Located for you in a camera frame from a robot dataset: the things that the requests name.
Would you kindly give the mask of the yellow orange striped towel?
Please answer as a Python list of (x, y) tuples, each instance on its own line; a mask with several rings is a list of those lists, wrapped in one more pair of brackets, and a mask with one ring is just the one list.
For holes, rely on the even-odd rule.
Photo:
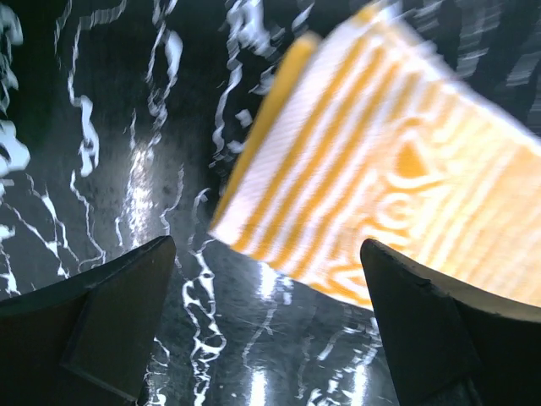
[(539, 305), (540, 142), (373, 2), (289, 48), (210, 235), (362, 307), (366, 239)]

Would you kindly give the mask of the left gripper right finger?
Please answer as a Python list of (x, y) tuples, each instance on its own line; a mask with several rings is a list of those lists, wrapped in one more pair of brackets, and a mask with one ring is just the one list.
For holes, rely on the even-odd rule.
[(538, 405), (540, 309), (407, 258), (360, 249), (401, 405)]

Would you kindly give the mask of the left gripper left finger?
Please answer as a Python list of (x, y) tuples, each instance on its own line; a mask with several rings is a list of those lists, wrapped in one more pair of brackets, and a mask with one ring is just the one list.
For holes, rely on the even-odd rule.
[(161, 236), (1, 303), (3, 405), (133, 405), (176, 254)]

